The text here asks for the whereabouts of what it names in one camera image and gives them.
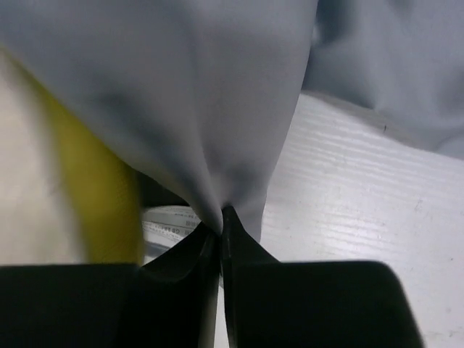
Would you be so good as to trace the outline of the cream and yellow pillow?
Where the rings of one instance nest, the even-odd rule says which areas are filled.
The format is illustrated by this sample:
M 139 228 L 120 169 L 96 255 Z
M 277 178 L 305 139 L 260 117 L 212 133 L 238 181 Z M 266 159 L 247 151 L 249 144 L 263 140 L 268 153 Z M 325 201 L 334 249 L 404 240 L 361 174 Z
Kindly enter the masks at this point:
M 144 238 L 134 170 L 6 52 L 1 57 L 36 97 L 86 259 L 141 264 Z

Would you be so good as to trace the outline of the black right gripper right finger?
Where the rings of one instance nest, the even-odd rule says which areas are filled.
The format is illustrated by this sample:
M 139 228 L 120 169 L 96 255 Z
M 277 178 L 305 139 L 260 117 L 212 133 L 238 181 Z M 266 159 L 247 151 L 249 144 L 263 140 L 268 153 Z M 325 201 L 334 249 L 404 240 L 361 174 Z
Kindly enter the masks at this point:
M 232 347 L 422 347 L 398 277 L 376 261 L 281 262 L 223 210 L 221 265 Z

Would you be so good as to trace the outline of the grey fabric pillowcase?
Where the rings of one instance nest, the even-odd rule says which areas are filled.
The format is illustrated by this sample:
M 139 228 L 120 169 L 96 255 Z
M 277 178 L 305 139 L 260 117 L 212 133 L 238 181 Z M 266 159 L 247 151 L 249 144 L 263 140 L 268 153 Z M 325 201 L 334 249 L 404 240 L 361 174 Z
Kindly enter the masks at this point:
M 1 46 L 217 231 L 260 237 L 302 91 L 463 157 L 461 1 L 3 1 Z

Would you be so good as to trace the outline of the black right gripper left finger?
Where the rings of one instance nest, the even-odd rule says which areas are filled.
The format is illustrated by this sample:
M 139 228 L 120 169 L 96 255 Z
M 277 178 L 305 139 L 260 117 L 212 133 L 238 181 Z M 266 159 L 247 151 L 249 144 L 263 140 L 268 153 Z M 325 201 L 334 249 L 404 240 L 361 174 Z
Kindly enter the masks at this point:
M 146 265 L 1 269 L 3 347 L 212 347 L 218 237 L 204 225 Z

